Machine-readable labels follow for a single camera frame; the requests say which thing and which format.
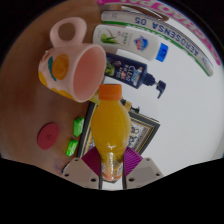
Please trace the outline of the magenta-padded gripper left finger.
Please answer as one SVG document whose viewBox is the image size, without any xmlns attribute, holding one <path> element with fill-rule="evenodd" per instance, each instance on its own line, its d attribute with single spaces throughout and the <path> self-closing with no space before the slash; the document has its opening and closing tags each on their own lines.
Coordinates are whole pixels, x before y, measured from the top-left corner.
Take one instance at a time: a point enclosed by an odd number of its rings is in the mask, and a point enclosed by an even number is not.
<svg viewBox="0 0 224 224">
<path fill-rule="evenodd" d="M 97 149 L 93 147 L 82 158 L 72 159 L 61 177 L 84 188 L 101 189 L 101 157 Z"/>
</svg>

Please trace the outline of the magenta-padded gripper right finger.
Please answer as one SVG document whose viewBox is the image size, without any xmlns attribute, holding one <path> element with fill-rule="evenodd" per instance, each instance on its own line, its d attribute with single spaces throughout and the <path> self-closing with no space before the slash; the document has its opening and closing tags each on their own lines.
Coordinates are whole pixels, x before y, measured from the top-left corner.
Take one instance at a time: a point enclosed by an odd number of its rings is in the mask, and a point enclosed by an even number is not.
<svg viewBox="0 0 224 224">
<path fill-rule="evenodd" d="M 126 148 L 123 156 L 122 185 L 124 189 L 140 188 L 163 177 L 151 158 L 143 158 L 138 152 Z"/>
</svg>

